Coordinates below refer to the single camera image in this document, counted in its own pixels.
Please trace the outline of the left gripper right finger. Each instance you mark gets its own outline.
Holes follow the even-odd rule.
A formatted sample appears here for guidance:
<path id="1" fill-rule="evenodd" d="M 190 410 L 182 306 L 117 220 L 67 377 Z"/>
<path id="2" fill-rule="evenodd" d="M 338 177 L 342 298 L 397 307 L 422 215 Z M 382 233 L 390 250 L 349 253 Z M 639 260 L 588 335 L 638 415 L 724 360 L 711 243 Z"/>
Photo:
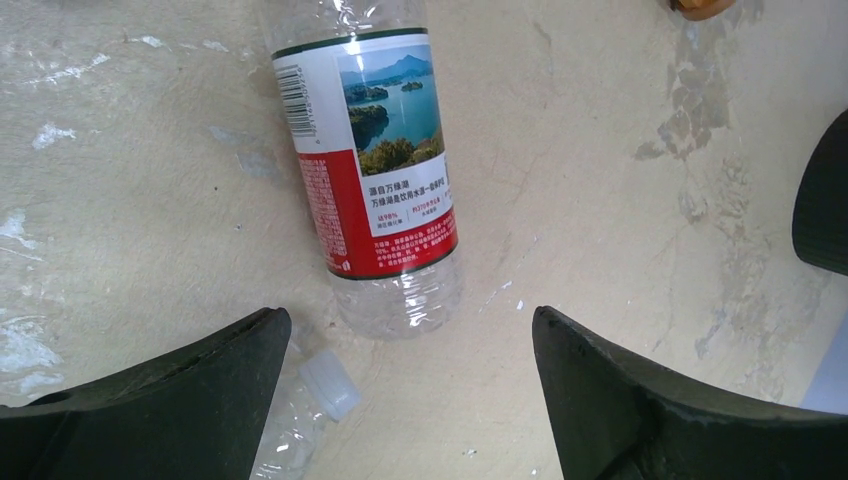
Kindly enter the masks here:
<path id="1" fill-rule="evenodd" d="M 567 479 L 843 479 L 847 419 L 730 392 L 550 306 L 532 337 Z"/>

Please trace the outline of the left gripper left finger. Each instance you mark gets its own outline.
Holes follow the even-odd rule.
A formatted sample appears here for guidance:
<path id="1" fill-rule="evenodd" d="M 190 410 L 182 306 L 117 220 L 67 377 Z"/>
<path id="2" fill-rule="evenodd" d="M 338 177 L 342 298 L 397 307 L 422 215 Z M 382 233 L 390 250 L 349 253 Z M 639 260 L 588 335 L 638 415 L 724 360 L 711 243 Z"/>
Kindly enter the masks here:
<path id="1" fill-rule="evenodd" d="M 1 410 L 5 479 L 246 479 L 291 335 L 263 308 L 194 343 Z"/>

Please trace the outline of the blue label clear bottle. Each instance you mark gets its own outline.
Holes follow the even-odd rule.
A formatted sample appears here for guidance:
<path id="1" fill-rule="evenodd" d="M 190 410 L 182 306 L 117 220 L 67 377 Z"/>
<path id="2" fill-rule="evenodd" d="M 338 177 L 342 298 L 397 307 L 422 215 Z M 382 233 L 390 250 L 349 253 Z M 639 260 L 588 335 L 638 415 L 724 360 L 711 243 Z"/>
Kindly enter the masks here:
<path id="1" fill-rule="evenodd" d="M 338 356 L 310 327 L 292 331 L 254 460 L 253 479 L 302 479 L 330 423 L 361 394 Z"/>

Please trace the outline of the black ribbed waste bin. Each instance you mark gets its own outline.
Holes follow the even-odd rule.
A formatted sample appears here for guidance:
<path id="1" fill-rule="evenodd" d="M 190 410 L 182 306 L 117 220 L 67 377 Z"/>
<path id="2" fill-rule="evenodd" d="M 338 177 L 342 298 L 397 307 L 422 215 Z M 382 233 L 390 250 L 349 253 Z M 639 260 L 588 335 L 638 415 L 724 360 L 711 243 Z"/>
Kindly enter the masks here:
<path id="1" fill-rule="evenodd" d="M 812 152 L 797 191 L 791 239 L 810 265 L 847 273 L 847 113 L 827 128 Z"/>

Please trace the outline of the red and blue label bottle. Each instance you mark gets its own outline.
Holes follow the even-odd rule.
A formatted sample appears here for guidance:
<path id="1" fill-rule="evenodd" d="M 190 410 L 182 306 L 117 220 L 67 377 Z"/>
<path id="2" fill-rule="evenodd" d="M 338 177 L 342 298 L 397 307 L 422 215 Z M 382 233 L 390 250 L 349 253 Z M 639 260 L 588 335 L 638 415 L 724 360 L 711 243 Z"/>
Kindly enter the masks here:
<path id="1" fill-rule="evenodd" d="M 380 340 L 441 327 L 462 281 L 424 3 L 256 10 L 342 320 Z"/>

